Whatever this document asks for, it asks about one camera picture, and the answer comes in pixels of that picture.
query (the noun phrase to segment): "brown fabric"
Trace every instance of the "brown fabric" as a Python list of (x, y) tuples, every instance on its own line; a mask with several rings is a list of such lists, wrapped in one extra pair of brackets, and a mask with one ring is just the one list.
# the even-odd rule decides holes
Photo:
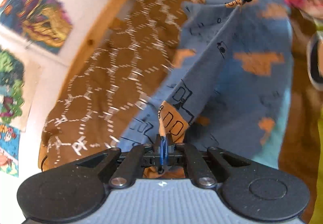
[(50, 112), (42, 135), (44, 169), (117, 144), (168, 73), (187, 17), (183, 1), (136, 0), (133, 13), (95, 51)]
[(318, 118), (323, 94), (314, 89), (307, 74), (306, 47), (316, 32), (315, 26), (296, 9), (292, 10), (290, 19), (293, 26), (294, 76), (279, 168), (303, 179), (309, 187), (311, 200), (303, 214), (303, 220), (308, 223), (313, 215), (317, 195), (320, 156)]

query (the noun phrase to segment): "blue cloth with orange pattern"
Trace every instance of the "blue cloth with orange pattern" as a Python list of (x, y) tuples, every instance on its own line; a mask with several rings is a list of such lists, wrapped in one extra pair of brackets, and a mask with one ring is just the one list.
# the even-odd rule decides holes
[(293, 68), (288, 8), (284, 0), (202, 1), (183, 4), (179, 48), (193, 56), (169, 73), (119, 147), (154, 142), (161, 122), (174, 141), (185, 135), (200, 150), (219, 146), (277, 168)]

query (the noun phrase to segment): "blue fabric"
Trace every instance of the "blue fabric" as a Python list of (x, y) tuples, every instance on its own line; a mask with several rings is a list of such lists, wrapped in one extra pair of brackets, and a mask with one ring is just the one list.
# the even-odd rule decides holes
[[(166, 100), (190, 126), (185, 142), (200, 150), (216, 145), (277, 167), (290, 103), (292, 34), (287, 16), (262, 17), (262, 12), (273, 4), (283, 7), (284, 1), (226, 7), (231, 1), (183, 4), (188, 20), (182, 26), (179, 48), (194, 49), (196, 54), (168, 75), (124, 132), (120, 148), (130, 150), (136, 143), (155, 140), (158, 109)], [(256, 75), (243, 68), (236, 53), (275, 53), (284, 61), (270, 65), (270, 76)], [(199, 116), (210, 123), (195, 123)], [(270, 134), (259, 126), (263, 118), (272, 119), (275, 127), (262, 150), (261, 139)]]

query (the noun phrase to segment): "colorful picture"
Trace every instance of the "colorful picture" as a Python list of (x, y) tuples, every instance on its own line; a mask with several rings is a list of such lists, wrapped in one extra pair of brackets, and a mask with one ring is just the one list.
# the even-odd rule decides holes
[(40, 66), (24, 52), (0, 46), (0, 123), (25, 131), (39, 75)]
[(0, 172), (18, 177), (18, 129), (0, 123)]
[(7, 50), (0, 51), (0, 120), (10, 124), (22, 115), (24, 65)]
[(72, 30), (57, 0), (4, 0), (0, 4), (0, 23), (55, 54)]

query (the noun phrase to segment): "screw head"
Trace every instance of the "screw head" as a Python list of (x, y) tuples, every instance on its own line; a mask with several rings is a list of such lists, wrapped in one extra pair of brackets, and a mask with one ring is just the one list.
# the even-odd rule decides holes
[(123, 186), (127, 183), (127, 180), (123, 177), (115, 177), (111, 180), (111, 184), (114, 186)]
[(201, 177), (199, 179), (199, 183), (202, 185), (202, 186), (212, 186), (215, 184), (215, 180), (211, 177)]

